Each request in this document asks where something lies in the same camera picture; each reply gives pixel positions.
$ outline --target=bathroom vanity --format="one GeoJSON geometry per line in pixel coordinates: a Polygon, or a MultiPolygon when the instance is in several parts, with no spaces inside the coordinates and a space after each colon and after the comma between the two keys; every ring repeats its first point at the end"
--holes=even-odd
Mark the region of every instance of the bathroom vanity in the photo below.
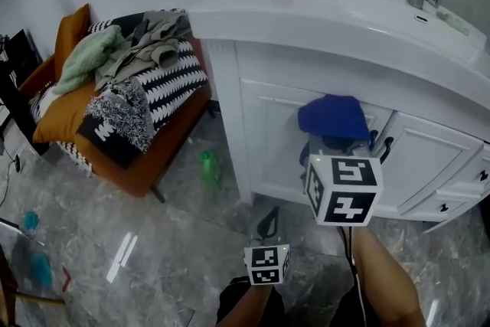
{"type": "Polygon", "coordinates": [[[445,224],[490,193],[486,36],[407,0],[205,0],[189,10],[211,60],[243,202],[308,204],[298,109],[361,101],[374,156],[393,138],[375,215],[445,224]]]}

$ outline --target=sink overflow hole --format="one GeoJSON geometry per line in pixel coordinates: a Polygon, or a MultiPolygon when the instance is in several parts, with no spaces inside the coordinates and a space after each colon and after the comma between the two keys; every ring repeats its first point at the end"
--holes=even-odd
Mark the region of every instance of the sink overflow hole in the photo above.
{"type": "Polygon", "coordinates": [[[424,17],[417,15],[417,14],[415,14],[415,19],[424,23],[424,24],[426,24],[428,22],[427,18],[424,18],[424,17]]]}

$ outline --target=green cloth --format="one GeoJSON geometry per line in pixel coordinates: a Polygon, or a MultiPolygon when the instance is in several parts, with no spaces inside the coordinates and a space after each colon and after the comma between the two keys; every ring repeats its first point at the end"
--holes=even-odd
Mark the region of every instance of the green cloth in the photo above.
{"type": "Polygon", "coordinates": [[[95,69],[104,65],[109,55],[123,42],[121,27],[117,25],[86,36],[64,62],[61,78],[53,93],[63,95],[92,80],[95,69]]]}

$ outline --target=large white cube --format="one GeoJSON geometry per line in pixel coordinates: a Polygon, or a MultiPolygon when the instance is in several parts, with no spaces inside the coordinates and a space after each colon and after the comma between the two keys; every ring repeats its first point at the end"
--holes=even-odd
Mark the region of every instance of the large white cube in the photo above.
{"type": "Polygon", "coordinates": [[[252,285],[283,283],[289,267],[288,244],[245,248],[245,264],[252,285]]]}
{"type": "Polygon", "coordinates": [[[382,191],[379,159],[309,156],[305,193],[319,225],[366,226],[382,191]]]}

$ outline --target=gray clothing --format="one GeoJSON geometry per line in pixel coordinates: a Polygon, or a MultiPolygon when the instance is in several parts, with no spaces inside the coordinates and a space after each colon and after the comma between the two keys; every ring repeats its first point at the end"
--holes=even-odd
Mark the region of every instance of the gray clothing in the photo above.
{"type": "Polygon", "coordinates": [[[109,60],[96,69],[96,90],[108,83],[121,83],[129,77],[155,66],[170,67],[178,60],[177,38],[191,31],[186,15],[172,15],[149,22],[147,32],[131,47],[133,34],[111,53],[109,60]]]}

